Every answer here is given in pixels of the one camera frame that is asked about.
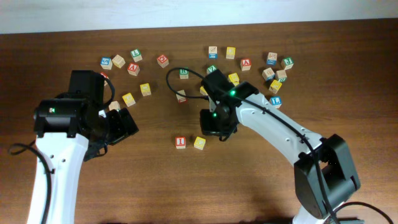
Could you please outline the red letter I block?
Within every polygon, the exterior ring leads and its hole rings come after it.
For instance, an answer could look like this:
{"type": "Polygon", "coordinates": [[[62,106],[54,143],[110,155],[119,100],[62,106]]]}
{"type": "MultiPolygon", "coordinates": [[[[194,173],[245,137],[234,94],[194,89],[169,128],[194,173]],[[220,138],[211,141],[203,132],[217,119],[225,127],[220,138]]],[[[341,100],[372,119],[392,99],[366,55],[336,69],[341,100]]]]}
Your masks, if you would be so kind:
{"type": "Polygon", "coordinates": [[[175,138],[175,147],[177,149],[185,149],[186,148],[186,139],[184,136],[177,136],[175,138]]]}

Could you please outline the yellow letter C block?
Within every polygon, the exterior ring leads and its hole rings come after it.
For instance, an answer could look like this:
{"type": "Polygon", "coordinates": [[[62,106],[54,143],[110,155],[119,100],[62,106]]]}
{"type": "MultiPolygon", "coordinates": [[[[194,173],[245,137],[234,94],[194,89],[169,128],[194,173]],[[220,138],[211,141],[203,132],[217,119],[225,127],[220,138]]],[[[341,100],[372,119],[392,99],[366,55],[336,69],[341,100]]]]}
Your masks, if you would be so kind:
{"type": "Polygon", "coordinates": [[[195,142],[194,142],[194,148],[203,150],[206,144],[206,139],[201,138],[201,137],[196,137],[195,142]]]}

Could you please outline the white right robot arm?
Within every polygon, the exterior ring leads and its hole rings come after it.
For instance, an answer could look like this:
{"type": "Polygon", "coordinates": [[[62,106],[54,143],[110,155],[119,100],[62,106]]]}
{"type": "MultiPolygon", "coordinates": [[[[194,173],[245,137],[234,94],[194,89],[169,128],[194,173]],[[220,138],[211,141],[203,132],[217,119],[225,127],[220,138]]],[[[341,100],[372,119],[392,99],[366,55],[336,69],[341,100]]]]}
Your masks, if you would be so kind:
{"type": "Polygon", "coordinates": [[[201,81],[210,103],[200,112],[206,136],[226,141],[239,124],[255,131],[294,167],[295,193],[301,203],[293,223],[323,223],[361,186],[346,141],[324,138],[299,125],[267,101],[248,82],[235,86],[215,70],[201,81]]]}

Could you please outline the green letter R block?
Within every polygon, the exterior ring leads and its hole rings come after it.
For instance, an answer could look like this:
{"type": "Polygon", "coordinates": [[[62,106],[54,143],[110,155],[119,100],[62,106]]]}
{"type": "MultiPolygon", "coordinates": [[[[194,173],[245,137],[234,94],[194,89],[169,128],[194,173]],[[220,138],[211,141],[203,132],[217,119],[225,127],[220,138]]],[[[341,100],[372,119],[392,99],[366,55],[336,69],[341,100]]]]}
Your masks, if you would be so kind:
{"type": "Polygon", "coordinates": [[[180,79],[184,80],[184,79],[189,79],[189,71],[186,69],[180,69],[179,70],[179,77],[180,79]]]}

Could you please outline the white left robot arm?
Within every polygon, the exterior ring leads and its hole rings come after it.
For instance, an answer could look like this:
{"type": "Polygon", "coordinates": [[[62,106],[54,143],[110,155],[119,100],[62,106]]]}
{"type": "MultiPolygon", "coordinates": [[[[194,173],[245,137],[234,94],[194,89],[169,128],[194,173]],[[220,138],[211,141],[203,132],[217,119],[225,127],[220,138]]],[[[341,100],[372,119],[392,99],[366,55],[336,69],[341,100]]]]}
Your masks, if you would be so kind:
{"type": "Polygon", "coordinates": [[[103,101],[106,86],[114,89],[102,74],[74,70],[68,91],[35,109],[37,167],[28,223],[73,223],[82,164],[138,132],[125,108],[101,114],[111,104],[103,101]]]}

